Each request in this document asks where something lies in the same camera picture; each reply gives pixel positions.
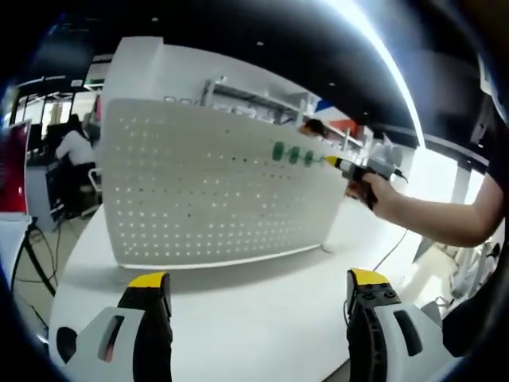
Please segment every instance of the yellow drill tip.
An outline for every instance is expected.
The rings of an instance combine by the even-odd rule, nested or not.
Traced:
[[[331,155],[330,157],[325,157],[325,161],[331,166],[336,166],[337,157]]]

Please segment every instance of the white pegboard panel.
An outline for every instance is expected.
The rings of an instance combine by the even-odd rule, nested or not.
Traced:
[[[312,248],[328,235],[346,181],[326,163],[272,159],[339,153],[290,127],[204,107],[111,101],[103,198],[124,267],[245,263]]]

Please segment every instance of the hand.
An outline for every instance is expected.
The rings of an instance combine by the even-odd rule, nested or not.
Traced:
[[[378,201],[373,207],[376,216],[389,220],[393,216],[397,204],[402,195],[394,189],[391,183],[375,173],[367,173],[362,182],[351,181],[348,184],[345,195],[358,199],[366,204],[367,186],[370,185],[373,194]]]

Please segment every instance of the metal shelving rack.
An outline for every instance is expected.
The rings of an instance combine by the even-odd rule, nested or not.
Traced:
[[[289,95],[289,99],[293,101],[289,102],[282,99],[275,99],[270,95],[260,94],[252,90],[236,88],[229,84],[220,83],[215,80],[207,80],[200,105],[212,107],[212,98],[215,94],[234,99],[241,99],[243,101],[255,103],[274,110],[276,112],[275,116],[277,124],[281,124],[286,115],[291,116],[292,119],[295,120],[296,126],[300,126],[306,119],[310,118],[305,114],[305,110],[309,103],[309,93],[303,92]]]

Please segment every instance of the power drill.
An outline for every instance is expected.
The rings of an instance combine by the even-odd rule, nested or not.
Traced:
[[[365,166],[359,166],[334,156],[326,157],[325,161],[341,171],[343,178],[363,185],[366,191],[365,201],[371,211],[378,200],[371,189],[371,185],[363,181],[363,176],[366,173],[376,173],[387,181],[390,180],[392,174],[406,180],[402,171],[398,168],[402,162],[402,151],[399,147],[391,144],[376,143]]]

